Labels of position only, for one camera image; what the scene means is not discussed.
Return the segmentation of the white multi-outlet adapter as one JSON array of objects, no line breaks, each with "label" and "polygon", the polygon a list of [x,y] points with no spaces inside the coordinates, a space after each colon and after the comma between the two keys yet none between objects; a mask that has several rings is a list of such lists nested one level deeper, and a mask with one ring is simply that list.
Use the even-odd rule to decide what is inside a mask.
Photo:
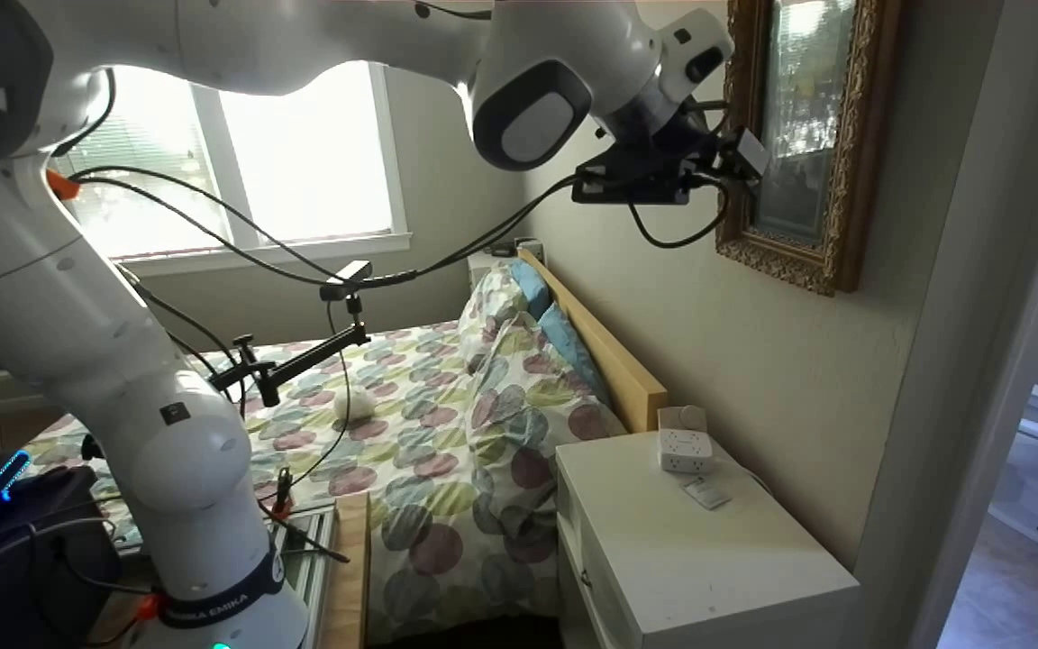
[{"label": "white multi-outlet adapter", "polygon": [[660,430],[659,465],[676,475],[709,475],[715,460],[715,447],[707,433],[688,430]]}]

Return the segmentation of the white ball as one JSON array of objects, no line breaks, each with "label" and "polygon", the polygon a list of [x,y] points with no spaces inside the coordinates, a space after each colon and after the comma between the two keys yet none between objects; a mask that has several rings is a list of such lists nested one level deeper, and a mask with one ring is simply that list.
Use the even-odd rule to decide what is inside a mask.
[{"label": "white ball", "polygon": [[367,422],[375,415],[375,399],[364,388],[343,388],[334,396],[332,411],[343,428]]}]

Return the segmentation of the window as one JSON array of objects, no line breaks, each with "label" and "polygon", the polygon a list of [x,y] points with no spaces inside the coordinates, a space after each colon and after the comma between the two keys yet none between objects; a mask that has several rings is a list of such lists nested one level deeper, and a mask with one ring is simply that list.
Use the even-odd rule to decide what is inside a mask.
[{"label": "window", "polygon": [[386,79],[346,63],[285,97],[117,69],[108,119],[50,164],[83,174],[69,209],[141,277],[272,266],[329,270],[411,242]]}]

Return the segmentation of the blue pillow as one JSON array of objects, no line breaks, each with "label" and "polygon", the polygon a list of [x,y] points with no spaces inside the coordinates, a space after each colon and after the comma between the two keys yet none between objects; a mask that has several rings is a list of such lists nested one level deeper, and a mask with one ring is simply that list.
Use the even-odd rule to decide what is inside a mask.
[{"label": "blue pillow", "polygon": [[595,398],[605,406],[611,407],[608,386],[595,364],[588,345],[559,307],[559,303],[552,301],[551,306],[537,320],[537,324],[542,328],[545,337],[551,342],[553,349],[572,367],[574,373],[579,375]]},{"label": "blue pillow", "polygon": [[532,267],[532,264],[522,259],[515,259],[511,262],[511,274],[514,282],[523,292],[526,300],[527,310],[531,313],[536,321],[552,305],[551,287],[545,283],[543,275]]}]

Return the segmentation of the bed with patterned cover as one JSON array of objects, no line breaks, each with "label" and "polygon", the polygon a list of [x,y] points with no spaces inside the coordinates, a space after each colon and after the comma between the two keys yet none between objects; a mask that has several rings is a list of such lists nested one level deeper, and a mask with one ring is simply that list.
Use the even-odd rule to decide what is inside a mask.
[{"label": "bed with patterned cover", "polygon": [[[588,345],[626,433],[652,430],[667,390],[547,267],[518,259],[543,275]],[[249,391],[250,468],[264,498],[283,467],[301,476],[297,507],[368,493],[372,644],[495,617],[559,614],[559,531],[552,555],[518,562],[474,521],[479,491],[465,435],[473,375],[458,354],[459,317],[375,334],[281,387],[276,407]],[[343,388],[368,390],[375,415],[340,428],[332,402]]]}]

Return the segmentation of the white nightstand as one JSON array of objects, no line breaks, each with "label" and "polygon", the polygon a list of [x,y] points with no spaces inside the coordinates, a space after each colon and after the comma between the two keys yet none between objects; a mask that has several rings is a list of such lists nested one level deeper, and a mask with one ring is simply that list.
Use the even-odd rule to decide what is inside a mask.
[{"label": "white nightstand", "polygon": [[861,584],[723,449],[704,477],[733,501],[708,512],[658,447],[556,453],[564,649],[839,649]]}]

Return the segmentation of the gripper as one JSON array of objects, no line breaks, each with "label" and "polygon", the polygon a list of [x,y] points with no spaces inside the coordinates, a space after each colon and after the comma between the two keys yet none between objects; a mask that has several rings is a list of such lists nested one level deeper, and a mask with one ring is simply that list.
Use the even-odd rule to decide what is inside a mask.
[{"label": "gripper", "polygon": [[745,186],[757,186],[770,164],[770,153],[750,128],[734,127],[723,135],[729,116],[728,100],[681,100],[677,112],[650,139],[641,172],[658,174],[683,160],[709,165],[722,144],[722,169]]}]

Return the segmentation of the small white packet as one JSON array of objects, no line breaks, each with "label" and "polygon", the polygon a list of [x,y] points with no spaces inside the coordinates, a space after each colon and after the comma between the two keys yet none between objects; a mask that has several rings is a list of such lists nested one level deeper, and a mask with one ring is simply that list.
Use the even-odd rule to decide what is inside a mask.
[{"label": "small white packet", "polygon": [[723,489],[718,488],[718,486],[704,476],[699,476],[694,480],[690,480],[681,489],[692,501],[695,501],[700,507],[707,509],[708,512],[714,512],[714,510],[720,509],[726,504],[729,504],[730,501],[733,501],[730,494],[726,493]]}]

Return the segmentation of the black clamp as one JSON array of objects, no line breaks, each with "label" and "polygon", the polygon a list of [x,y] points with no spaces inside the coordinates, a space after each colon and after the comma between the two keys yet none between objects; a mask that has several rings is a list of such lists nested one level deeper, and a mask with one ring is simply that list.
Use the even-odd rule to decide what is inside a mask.
[{"label": "black clamp", "polygon": [[293,484],[294,477],[291,468],[281,468],[277,475],[275,493],[265,504],[265,510],[270,515],[271,520],[285,521],[291,514]]}]

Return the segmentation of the black box with blue light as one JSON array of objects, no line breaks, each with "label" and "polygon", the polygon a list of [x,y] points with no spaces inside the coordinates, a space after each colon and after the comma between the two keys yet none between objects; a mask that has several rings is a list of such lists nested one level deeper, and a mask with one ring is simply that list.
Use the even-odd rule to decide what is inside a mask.
[{"label": "black box with blue light", "polygon": [[34,471],[27,452],[0,457],[0,649],[94,649],[118,580],[89,467]]}]

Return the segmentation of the small patterned pillow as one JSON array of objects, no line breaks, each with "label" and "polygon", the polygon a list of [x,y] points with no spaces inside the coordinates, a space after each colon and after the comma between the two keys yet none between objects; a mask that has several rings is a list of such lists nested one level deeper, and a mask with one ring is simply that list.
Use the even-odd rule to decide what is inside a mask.
[{"label": "small patterned pillow", "polygon": [[479,372],[506,322],[528,309],[528,300],[514,276],[514,263],[494,264],[475,285],[459,317],[458,354],[469,375]]}]

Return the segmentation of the white bedside table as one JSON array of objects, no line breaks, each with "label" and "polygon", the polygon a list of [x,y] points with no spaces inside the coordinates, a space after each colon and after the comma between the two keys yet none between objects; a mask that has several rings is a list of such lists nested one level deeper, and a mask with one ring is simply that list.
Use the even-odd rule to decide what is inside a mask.
[{"label": "white bedside table", "polygon": [[488,271],[499,266],[499,264],[518,259],[519,251],[530,251],[539,262],[545,262],[543,243],[537,238],[515,237],[498,240],[498,242],[479,248],[477,251],[474,251],[466,259],[469,287],[474,290]]}]

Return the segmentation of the gilt picture frame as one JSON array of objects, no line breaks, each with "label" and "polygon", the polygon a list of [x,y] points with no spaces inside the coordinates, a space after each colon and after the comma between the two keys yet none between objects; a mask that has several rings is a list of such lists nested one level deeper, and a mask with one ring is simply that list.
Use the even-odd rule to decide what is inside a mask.
[{"label": "gilt picture frame", "polygon": [[905,0],[726,0],[726,121],[770,161],[718,254],[819,295],[856,291]]}]

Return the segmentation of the large patterned pillow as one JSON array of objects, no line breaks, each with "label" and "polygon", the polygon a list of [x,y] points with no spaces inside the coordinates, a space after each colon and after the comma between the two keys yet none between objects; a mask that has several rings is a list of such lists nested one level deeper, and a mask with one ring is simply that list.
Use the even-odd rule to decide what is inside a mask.
[{"label": "large patterned pillow", "polygon": [[559,447],[626,432],[530,316],[507,321],[475,370],[465,423],[479,530],[518,562],[548,558],[557,543]]}]

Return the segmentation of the wall socket plate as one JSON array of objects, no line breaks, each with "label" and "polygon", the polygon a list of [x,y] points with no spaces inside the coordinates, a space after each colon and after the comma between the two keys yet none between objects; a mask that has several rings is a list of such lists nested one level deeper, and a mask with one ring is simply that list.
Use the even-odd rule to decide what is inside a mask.
[{"label": "wall socket plate", "polygon": [[659,430],[679,430],[699,433],[708,432],[707,414],[702,407],[674,406],[658,410]]}]

